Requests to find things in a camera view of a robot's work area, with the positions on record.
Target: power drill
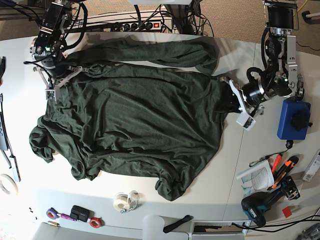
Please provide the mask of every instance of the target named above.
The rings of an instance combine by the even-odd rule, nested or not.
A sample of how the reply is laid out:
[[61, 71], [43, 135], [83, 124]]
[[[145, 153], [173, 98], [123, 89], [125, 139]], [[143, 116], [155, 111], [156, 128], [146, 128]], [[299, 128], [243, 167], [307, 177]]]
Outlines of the power drill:
[[255, 192], [241, 201], [242, 210], [249, 217], [249, 220], [262, 228], [266, 225], [264, 214], [271, 209], [271, 206], [280, 198], [286, 196], [288, 200], [300, 198], [300, 193], [291, 176], [282, 180], [281, 186], [271, 193]]

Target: white tape roll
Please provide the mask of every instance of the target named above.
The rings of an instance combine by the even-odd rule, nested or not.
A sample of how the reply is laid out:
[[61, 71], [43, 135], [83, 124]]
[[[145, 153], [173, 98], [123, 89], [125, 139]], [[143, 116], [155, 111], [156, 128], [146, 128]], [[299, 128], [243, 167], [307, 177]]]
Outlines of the white tape roll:
[[6, 174], [0, 174], [0, 189], [8, 195], [18, 194], [18, 188], [15, 181]]
[[129, 195], [119, 192], [114, 200], [113, 207], [118, 212], [129, 212], [136, 208], [139, 201], [139, 194], [136, 191], [132, 191]]

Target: white table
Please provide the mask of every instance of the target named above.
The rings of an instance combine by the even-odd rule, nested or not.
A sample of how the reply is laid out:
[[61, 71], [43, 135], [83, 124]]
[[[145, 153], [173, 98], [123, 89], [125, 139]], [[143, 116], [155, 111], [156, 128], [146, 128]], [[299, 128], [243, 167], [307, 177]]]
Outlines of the white table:
[[[82, 43], [73, 51], [107, 39], [118, 39], [129, 35], [136, 41], [149, 43], [197, 38], [165, 33], [93, 32], [86, 33]], [[76, 33], [71, 35], [68, 42], [75, 41], [78, 36]], [[157, 178], [101, 172], [93, 181], [88, 179], [77, 181], [71, 175], [71, 166], [65, 158], [55, 155], [55, 160], [47, 164], [34, 155], [29, 145], [30, 132], [36, 126], [37, 119], [45, 114], [47, 104], [45, 85], [39, 74], [33, 72], [32, 66], [23, 65], [23, 61], [31, 59], [29, 47], [32, 40], [33, 37], [26, 37], [0, 41], [0, 54], [7, 58], [0, 92], [4, 97], [3, 108], [8, 137], [21, 175], [21, 182], [18, 183], [18, 197], [7, 199], [7, 204], [0, 206], [0, 211], [25, 213], [31, 215], [31, 218], [37, 216], [41, 221], [47, 222], [50, 220], [46, 216], [47, 209], [53, 207], [60, 213], [69, 214], [73, 205], [79, 205], [95, 212], [95, 217], [102, 217], [104, 224], [110, 227], [95, 229], [86, 223], [61, 219], [59, 223], [62, 227], [119, 237], [128, 237], [128, 234], [115, 227], [133, 229], [129, 232], [139, 237], [143, 217], [153, 214], [176, 219], [189, 214], [196, 220], [208, 221], [247, 219], [240, 205], [243, 191], [240, 183], [235, 180], [235, 174], [245, 169], [249, 162], [265, 154], [284, 149], [285, 141], [277, 137], [283, 99], [275, 97], [266, 102], [265, 114], [257, 118], [257, 124], [250, 132], [244, 131], [236, 123], [237, 114], [229, 114], [225, 120], [225, 130], [218, 153], [193, 181], [186, 193], [173, 202], [158, 195], [155, 190]], [[252, 66], [261, 66], [259, 44], [210, 37], [203, 37], [202, 40], [213, 44], [219, 50], [218, 65], [213, 75], [229, 72], [233, 78], [245, 83], [247, 69]], [[317, 77], [320, 76], [320, 57], [299, 53], [298, 62], [299, 71], [305, 76], [305, 100], [312, 104], [311, 120], [314, 125], [309, 130], [306, 140], [296, 144], [288, 152], [288, 156], [295, 153], [303, 154], [294, 172], [303, 171], [309, 164], [319, 148], [317, 139], [320, 139], [319, 120], [316, 114], [320, 108], [316, 104], [320, 96], [320, 81], [317, 81]], [[131, 63], [164, 67], [149, 62]], [[197, 71], [195, 68], [183, 69]], [[12, 176], [4, 159], [0, 161], [0, 166], [1, 173]], [[304, 205], [293, 213], [289, 218], [290, 221], [293, 218], [299, 219], [304, 215], [311, 215], [320, 207], [317, 205], [319, 201], [315, 201], [314, 205], [306, 206], [308, 199], [320, 192], [319, 179], [315, 177], [311, 183], [303, 185], [301, 198], [297, 202]], [[140, 193], [142, 205], [128, 214], [116, 212], [112, 206], [115, 194], [129, 193], [132, 190]], [[174, 219], [168, 219], [168, 222], [174, 222]]]

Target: blue tape roll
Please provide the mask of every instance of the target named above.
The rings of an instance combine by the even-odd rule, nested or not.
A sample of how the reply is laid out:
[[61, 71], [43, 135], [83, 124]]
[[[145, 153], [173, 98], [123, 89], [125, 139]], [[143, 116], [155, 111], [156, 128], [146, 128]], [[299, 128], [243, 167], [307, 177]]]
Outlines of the blue tape roll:
[[58, 212], [53, 207], [46, 211], [46, 215], [53, 220], [58, 218]]

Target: blue box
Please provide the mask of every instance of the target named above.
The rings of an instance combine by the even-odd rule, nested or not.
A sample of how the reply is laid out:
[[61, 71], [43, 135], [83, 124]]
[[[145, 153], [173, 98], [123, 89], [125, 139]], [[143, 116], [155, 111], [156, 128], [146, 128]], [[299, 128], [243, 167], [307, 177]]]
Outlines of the blue box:
[[[309, 102], [296, 101], [290, 98], [284, 100], [277, 136], [282, 140], [304, 140], [309, 127], [308, 124], [311, 115], [310, 108], [311, 104]], [[292, 117], [298, 113], [302, 113], [307, 121], [306, 127], [299, 131], [291, 124]]]

